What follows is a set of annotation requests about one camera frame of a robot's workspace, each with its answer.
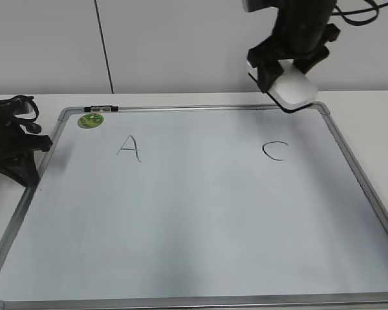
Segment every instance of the whiteboard surface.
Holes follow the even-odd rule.
[[[81,115],[0,300],[388,291],[388,237],[317,110],[109,113],[95,129]],[[129,135],[140,161],[118,153]]]

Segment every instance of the white table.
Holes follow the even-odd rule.
[[[321,92],[332,117],[388,210],[388,91]],[[255,105],[270,100],[259,93],[247,94],[116,94],[37,95],[38,123],[50,134],[60,111],[86,105],[186,106]],[[24,188],[0,175],[0,238]]]

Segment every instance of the green magnet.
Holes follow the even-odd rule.
[[[103,121],[104,118],[101,114],[89,113],[78,120],[78,126],[84,129],[91,129],[101,125]]]

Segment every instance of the black clamp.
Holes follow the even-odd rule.
[[[36,114],[34,118],[16,117],[31,109]],[[31,96],[0,100],[0,173],[25,187],[39,183],[34,151],[47,152],[52,146],[49,136],[36,136],[41,132],[41,127],[34,123],[38,116],[38,106]],[[21,126],[32,134],[27,134]]]
[[[274,81],[283,74],[283,68],[279,63],[281,59],[294,59],[294,66],[303,74],[316,66],[329,56],[329,49],[325,46],[328,42],[337,40],[340,30],[334,24],[325,27],[321,40],[311,52],[297,54],[281,44],[276,36],[270,36],[259,45],[248,51],[247,60],[257,69],[256,80],[252,77],[261,92],[267,93]]]

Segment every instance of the gray wall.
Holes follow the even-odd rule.
[[[270,34],[275,9],[247,14],[241,0],[98,4],[115,92],[257,90],[245,57]],[[321,90],[387,90],[388,8],[371,25],[332,22],[341,36],[309,77]],[[0,0],[0,93],[107,92],[93,0]]]

